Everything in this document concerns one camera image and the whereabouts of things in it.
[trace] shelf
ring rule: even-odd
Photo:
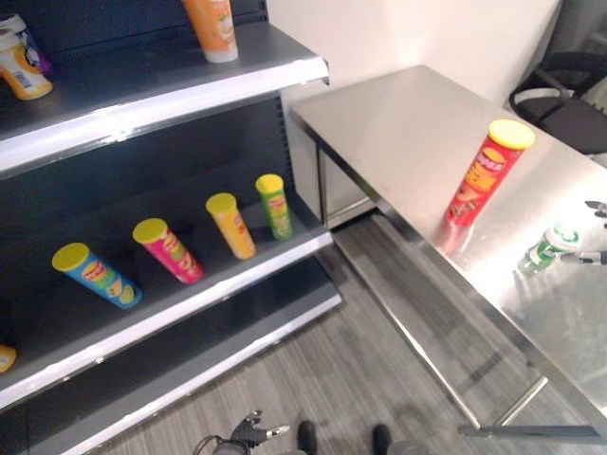
[[[328,77],[321,57],[268,23],[236,35],[232,63],[208,64],[192,35],[57,64],[39,100],[1,87],[0,178]]]
[[[32,398],[21,407],[28,407],[29,452],[10,453],[85,453],[340,302],[316,260],[296,264]],[[19,410],[10,411],[16,423],[0,417],[0,425],[19,427]],[[18,433],[13,446],[23,447]]]
[[[211,217],[204,213],[202,203],[197,198],[183,197],[183,194],[198,194],[199,188],[200,182],[196,179],[179,181],[168,189],[138,195],[71,219],[64,225],[50,227],[44,235],[2,245],[4,257],[23,258],[7,270],[14,273],[14,277],[6,277],[6,294],[18,294],[9,285],[20,277],[31,280],[20,283],[26,290],[42,282],[45,274],[48,284],[42,292],[11,302],[15,313],[11,345],[17,349],[18,358],[8,372],[0,375],[0,410],[103,362],[108,356],[332,243],[326,228],[296,194],[290,193],[287,200],[293,215],[293,237],[281,242],[273,240],[261,204],[243,208],[257,254],[247,261],[238,261]],[[181,284],[143,248],[129,242],[130,230],[138,220],[159,213],[202,263],[206,275],[200,282]],[[192,226],[183,221],[179,223],[183,219],[192,222]],[[108,229],[112,231],[109,238]],[[130,310],[120,310],[68,277],[50,270],[52,252],[79,239],[141,287],[144,295],[140,304]],[[127,248],[126,252],[116,249],[121,253],[112,254],[113,243],[127,244],[131,249]]]

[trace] black office chair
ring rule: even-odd
[[[607,56],[552,54],[510,94],[510,106],[519,117],[584,155],[605,153],[607,116],[580,98],[605,77]],[[556,91],[548,95],[527,92],[537,88]]]

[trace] black shoe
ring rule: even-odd
[[[388,455],[388,447],[392,443],[390,430],[385,425],[373,428],[373,455]]]
[[[301,422],[297,428],[297,448],[306,455],[316,455],[316,430],[309,420]]]

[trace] shelf edge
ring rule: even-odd
[[[331,233],[328,231],[324,232],[301,245],[295,246],[261,264],[255,265],[235,277],[218,282],[206,291],[185,299],[170,308],[131,325],[82,351],[70,355],[59,362],[48,365],[43,370],[33,374],[27,379],[1,390],[0,411],[60,380],[68,380],[72,374],[86,369],[91,364],[102,363],[109,355],[134,344],[137,340],[145,338],[217,301],[226,300],[246,286],[259,281],[263,277],[268,276],[289,264],[294,264],[300,259],[303,259],[332,243],[333,238]]]
[[[181,386],[173,389],[169,393],[166,393],[157,400],[148,403],[146,406],[136,410],[135,412],[131,412],[130,414],[125,415],[110,427],[104,429],[103,431],[100,431],[99,433],[86,439],[85,441],[82,441],[76,446],[71,447],[68,451],[64,452],[63,455],[81,455],[89,450],[92,450],[95,447],[99,447],[111,438],[121,434],[126,429],[142,422],[146,418],[173,404],[175,401],[185,397],[189,393],[213,381],[213,379],[220,376],[221,374],[231,370],[232,368],[253,357],[254,355],[261,353],[263,350],[269,348],[271,345],[276,344],[282,338],[305,326],[308,322],[332,310],[340,303],[341,296],[339,294],[324,301],[312,310],[309,310],[301,316],[298,316],[297,318],[291,320],[285,325],[279,327],[277,330],[270,332],[269,334],[261,338],[256,339],[251,344],[249,344],[249,346],[244,350],[234,355],[231,355],[227,359],[219,362],[218,364],[209,368],[202,374],[190,379]]]
[[[187,116],[239,100],[325,79],[329,75],[321,57],[295,60],[248,74],[203,83],[143,100],[98,109],[0,141],[0,180],[122,142],[142,134],[144,128],[171,118]]]

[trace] pink pringles can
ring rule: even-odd
[[[202,266],[164,220],[148,218],[141,221],[133,229],[133,238],[181,282],[192,284],[202,278]]]

